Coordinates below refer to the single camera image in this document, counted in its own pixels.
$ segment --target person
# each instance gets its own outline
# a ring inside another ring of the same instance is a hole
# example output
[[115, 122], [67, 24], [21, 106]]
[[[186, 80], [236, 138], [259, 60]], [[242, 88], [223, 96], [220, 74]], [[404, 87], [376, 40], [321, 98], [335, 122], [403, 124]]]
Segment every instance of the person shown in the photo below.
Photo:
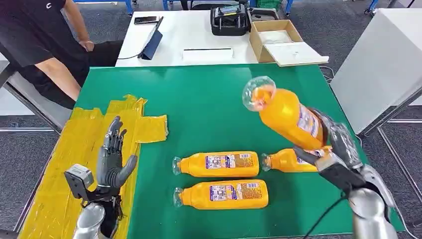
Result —
[[0, 0], [0, 52], [41, 95], [66, 108], [73, 108], [90, 66], [114, 66], [122, 43], [90, 41], [72, 0]]

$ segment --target blue table leg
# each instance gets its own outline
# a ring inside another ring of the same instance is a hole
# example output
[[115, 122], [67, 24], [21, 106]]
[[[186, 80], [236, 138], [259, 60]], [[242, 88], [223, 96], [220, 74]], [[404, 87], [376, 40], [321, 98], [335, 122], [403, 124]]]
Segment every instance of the blue table leg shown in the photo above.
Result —
[[286, 6], [286, 16], [290, 15], [290, 8], [292, 8], [293, 0], [287, 0], [287, 6]]
[[163, 0], [163, 8], [165, 11], [169, 10], [169, 6], [167, 5], [167, 0]]
[[250, 0], [249, 1], [249, 6], [256, 7], [256, 0]]
[[369, 5], [369, 7], [368, 7], [368, 12], [370, 12], [370, 11], [372, 11], [372, 10], [374, 10], [374, 8], [375, 8], [375, 6], [377, 5], [377, 3], [378, 3], [378, 0], [372, 0], [372, 2], [371, 2], [371, 4]]
[[125, 0], [125, 2], [126, 2], [127, 14], [132, 15], [133, 14], [132, 0]]

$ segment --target black shorts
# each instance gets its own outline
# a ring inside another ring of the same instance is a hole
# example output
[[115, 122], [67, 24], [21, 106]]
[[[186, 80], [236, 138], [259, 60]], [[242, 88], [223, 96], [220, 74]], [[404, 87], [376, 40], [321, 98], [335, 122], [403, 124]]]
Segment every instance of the black shorts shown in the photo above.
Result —
[[[100, 44], [95, 44], [93, 51], [88, 52], [89, 65], [97, 67], [114, 67], [121, 49], [123, 40], [120, 41], [106, 41]], [[76, 79], [82, 87], [85, 83], [85, 78]], [[40, 94], [45, 98], [58, 103], [59, 105], [68, 109], [73, 109], [75, 101], [66, 95], [53, 82], [44, 89], [38, 89]]]

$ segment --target orange bottle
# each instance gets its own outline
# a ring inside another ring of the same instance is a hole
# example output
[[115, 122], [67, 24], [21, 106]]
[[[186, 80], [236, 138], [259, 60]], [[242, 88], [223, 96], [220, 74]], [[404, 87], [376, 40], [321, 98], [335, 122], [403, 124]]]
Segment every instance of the orange bottle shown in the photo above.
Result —
[[242, 99], [249, 110], [259, 111], [264, 124], [295, 145], [307, 150], [324, 146], [318, 117], [299, 102], [295, 93], [277, 89], [268, 76], [250, 80]]
[[258, 155], [251, 151], [196, 153], [174, 157], [173, 173], [195, 177], [254, 177], [259, 172]]
[[263, 208], [268, 205], [268, 191], [259, 179], [203, 182], [176, 188], [173, 202], [176, 207], [189, 205], [201, 210]]
[[[324, 157], [331, 152], [331, 146], [325, 146], [322, 149], [306, 150], [306, 152]], [[317, 172], [317, 168], [299, 157], [296, 156], [292, 148], [286, 148], [278, 151], [275, 154], [261, 155], [262, 170], [268, 171], [270, 169], [277, 169], [285, 173], [299, 173], [299, 172]]]

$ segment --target bottle label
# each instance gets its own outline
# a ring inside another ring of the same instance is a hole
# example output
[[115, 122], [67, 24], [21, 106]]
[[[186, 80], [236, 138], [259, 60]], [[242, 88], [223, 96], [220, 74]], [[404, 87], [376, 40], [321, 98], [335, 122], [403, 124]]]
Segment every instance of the bottle label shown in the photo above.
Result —
[[262, 198], [259, 183], [239, 183], [236, 189], [232, 185], [210, 186], [211, 201], [241, 200]]
[[253, 160], [250, 153], [210, 155], [205, 157], [205, 168], [244, 168], [252, 167]]
[[[326, 153], [330, 153], [331, 152], [331, 148], [326, 148], [326, 149], [317, 149], [317, 150], [305, 150], [306, 152], [313, 154], [319, 158], [322, 158], [325, 156]], [[305, 161], [303, 161], [301, 158], [297, 157], [298, 159], [298, 164], [309, 164]]]
[[318, 118], [302, 104], [299, 104], [298, 127], [310, 133], [314, 138], [318, 135]]

